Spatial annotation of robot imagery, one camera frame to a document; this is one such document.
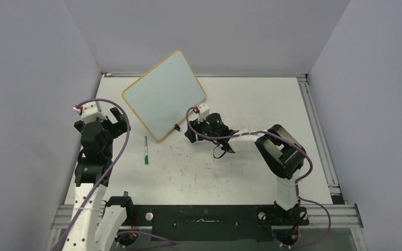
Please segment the white marker pen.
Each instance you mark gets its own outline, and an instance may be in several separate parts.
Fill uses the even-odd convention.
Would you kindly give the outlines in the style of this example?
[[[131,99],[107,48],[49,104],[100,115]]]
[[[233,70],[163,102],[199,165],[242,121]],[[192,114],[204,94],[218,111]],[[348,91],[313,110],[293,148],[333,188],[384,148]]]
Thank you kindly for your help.
[[[146,156],[146,155],[149,156],[149,153],[148,153],[148,138],[147,138],[147,136],[144,137],[144,156]]]

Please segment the yellow framed whiteboard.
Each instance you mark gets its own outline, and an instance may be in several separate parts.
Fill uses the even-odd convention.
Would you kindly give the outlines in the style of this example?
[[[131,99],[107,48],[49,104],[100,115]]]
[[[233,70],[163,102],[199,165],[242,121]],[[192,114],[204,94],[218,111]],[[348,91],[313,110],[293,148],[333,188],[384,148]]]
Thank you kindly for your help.
[[[175,50],[121,93],[125,103],[156,141],[167,137],[189,107],[206,99],[186,55]]]

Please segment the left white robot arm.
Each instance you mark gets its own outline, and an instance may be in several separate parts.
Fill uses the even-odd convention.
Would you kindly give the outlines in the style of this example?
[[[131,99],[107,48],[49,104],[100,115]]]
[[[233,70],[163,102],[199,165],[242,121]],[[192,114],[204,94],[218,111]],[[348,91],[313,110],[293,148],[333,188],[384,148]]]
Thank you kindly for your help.
[[[75,128],[81,134],[81,146],[74,171],[74,203],[71,222],[61,238],[63,250],[109,250],[121,225],[135,219],[128,192],[110,197],[101,210],[111,171],[116,162],[113,141],[130,131],[125,114],[116,107],[110,112],[112,123],[94,105],[81,106],[81,119]]]

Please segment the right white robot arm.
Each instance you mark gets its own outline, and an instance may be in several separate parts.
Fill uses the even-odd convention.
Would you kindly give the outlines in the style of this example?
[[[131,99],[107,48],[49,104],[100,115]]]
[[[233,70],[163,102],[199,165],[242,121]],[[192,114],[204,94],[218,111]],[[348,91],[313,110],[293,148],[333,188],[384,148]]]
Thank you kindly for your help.
[[[276,177],[275,224],[308,225],[307,211],[300,205],[297,185],[306,152],[281,125],[263,131],[237,131],[226,126],[220,114],[212,113],[188,121],[184,135],[191,143],[210,141],[224,154],[259,153]]]

